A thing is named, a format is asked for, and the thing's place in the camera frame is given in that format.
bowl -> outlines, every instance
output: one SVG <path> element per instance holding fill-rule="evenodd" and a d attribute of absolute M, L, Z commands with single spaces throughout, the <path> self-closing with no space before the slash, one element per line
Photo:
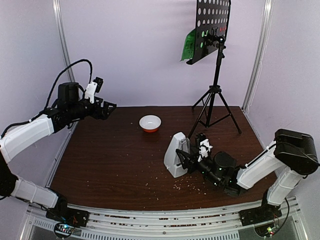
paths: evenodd
<path fill-rule="evenodd" d="M 145 132 L 154 133 L 159 129 L 161 119 L 155 115 L 147 115 L 140 119 L 139 125 Z"/>

tripod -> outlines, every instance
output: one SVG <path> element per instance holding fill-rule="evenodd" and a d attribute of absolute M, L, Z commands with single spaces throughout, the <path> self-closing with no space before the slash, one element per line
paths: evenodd
<path fill-rule="evenodd" d="M 203 103 L 203 108 L 199 114 L 199 116 L 197 117 L 189 135 L 188 135 L 188 138 L 190 139 L 192 134 L 194 133 L 198 123 L 201 123 L 203 126 L 205 126 L 206 128 L 209 128 L 211 127 L 212 125 L 215 125 L 217 123 L 219 123 L 220 121 L 226 119 L 227 117 L 231 117 L 232 118 L 232 121 L 236 127 L 236 129 L 238 130 L 239 134 L 242 133 L 242 131 L 240 130 L 238 124 L 237 124 L 237 121 L 234 117 L 234 115 L 232 114 L 224 96 L 222 95 L 222 89 L 220 88 L 220 86 L 218 85 L 218 78 L 219 78 L 219 72 L 220 72 L 220 66 L 221 66 L 221 62 L 222 62 L 222 59 L 225 57 L 224 56 L 224 49 L 226 48 L 225 46 L 225 42 L 226 42 L 226 39 L 224 36 L 212 36 L 211 39 L 209 38 L 207 40 L 209 43 L 211 43 L 213 45 L 214 42 L 218 42 L 217 44 L 217 47 L 218 47 L 218 56 L 217 56 L 217 59 L 216 59 L 216 68 L 215 68 L 215 74 L 214 74 L 214 80 L 213 80 L 213 85 L 210 85 L 209 86 L 209 90 L 192 106 L 192 110 L 195 109 L 195 107 L 200 103 L 202 102 Z M 211 120 L 211 115 L 212 115 L 212 110 L 213 110 L 213 107 L 214 107 L 214 102 L 215 102 L 215 96 L 216 94 L 218 94 L 225 106 L 225 108 L 227 109 L 228 111 L 228 114 L 225 115 L 224 117 L 216 120 L 215 122 L 213 123 L 210 123 L 210 120 Z M 206 112 L 206 107 L 208 105 L 210 101 L 210 105 L 209 105 L 209 109 L 208 109 L 208 114 Z M 202 115 L 205 113 L 205 117 L 206 117 L 206 121 L 205 123 L 203 121 L 201 121 L 201 117 Z"/>

dark wood surface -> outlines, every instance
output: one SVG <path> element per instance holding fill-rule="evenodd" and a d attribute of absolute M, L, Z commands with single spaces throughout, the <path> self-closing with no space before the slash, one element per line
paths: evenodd
<path fill-rule="evenodd" d="M 262 179 L 244 195 L 233 198 L 222 189 L 213 190 L 199 172 L 173 178 L 164 166 L 164 155 L 177 132 L 188 135 L 200 108 L 122 107 L 108 120 L 81 121 L 66 148 L 51 187 L 72 204 L 118 210 L 185 210 L 227 206 L 260 200 L 274 174 Z M 244 165 L 262 147 L 239 107 L 231 108 L 242 134 L 230 117 L 195 133 L 204 132 L 213 145 L 212 155 L 225 151 Z M 215 107 L 212 120 L 226 114 Z M 146 133 L 139 126 L 145 115 L 162 120 L 158 132 Z"/>

robotic arm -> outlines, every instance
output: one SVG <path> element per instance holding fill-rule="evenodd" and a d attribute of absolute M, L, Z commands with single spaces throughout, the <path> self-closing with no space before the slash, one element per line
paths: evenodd
<path fill-rule="evenodd" d="M 245 193 L 271 172 L 283 169 L 264 193 L 261 206 L 239 213 L 243 226 L 272 220 L 274 214 L 282 216 L 280 205 L 286 196 L 319 166 L 313 138 L 286 129 L 276 131 L 274 141 L 245 166 L 236 166 L 237 161 L 226 152 L 218 152 L 211 158 L 211 148 L 203 133 L 196 135 L 195 147 L 192 147 L 179 132 L 171 140 L 164 165 L 175 178 L 198 170 L 204 179 L 222 187 L 232 197 Z"/>
<path fill-rule="evenodd" d="M 86 225 L 88 212 L 69 208 L 64 196 L 14 175 L 8 163 L 38 140 L 55 134 L 66 126 L 70 127 L 71 124 L 87 116 L 106 120 L 117 105 L 95 96 L 102 84 L 103 79 L 99 77 L 91 81 L 82 99 L 79 98 L 79 90 L 83 88 L 77 82 L 60 84 L 58 98 L 52 107 L 41 111 L 33 121 L 30 120 L 29 123 L 8 131 L 0 139 L 0 196 L 12 196 L 30 203 L 37 203 L 47 210 L 48 218 L 63 219 L 65 223 L 75 227 Z"/>

music stand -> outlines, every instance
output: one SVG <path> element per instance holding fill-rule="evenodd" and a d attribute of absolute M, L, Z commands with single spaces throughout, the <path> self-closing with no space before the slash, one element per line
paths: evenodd
<path fill-rule="evenodd" d="M 200 103 L 203 103 L 203 108 L 197 117 L 188 138 L 190 139 L 194 133 L 198 123 L 201 123 L 206 128 L 211 127 L 219 123 L 220 121 L 231 117 L 232 121 L 238 130 L 239 134 L 242 133 L 237 121 L 232 114 L 225 98 L 222 95 L 222 89 L 218 85 L 220 66 L 222 59 L 225 57 L 223 54 L 226 48 L 225 42 L 227 37 L 227 30 L 230 18 L 231 0 L 197 0 L 196 5 L 196 24 L 195 24 L 195 44 L 194 44 L 194 54 L 193 58 L 190 59 L 187 64 L 192 65 L 197 61 L 203 59 L 207 55 L 218 50 L 216 67 L 213 85 L 209 86 L 209 90 L 192 106 L 192 110 Z M 218 94 L 221 98 L 228 114 L 213 123 L 211 121 L 211 115 L 215 102 L 215 95 Z M 208 113 L 206 112 L 206 107 L 209 104 Z M 205 113 L 206 121 L 201 121 L 201 117 Z"/>

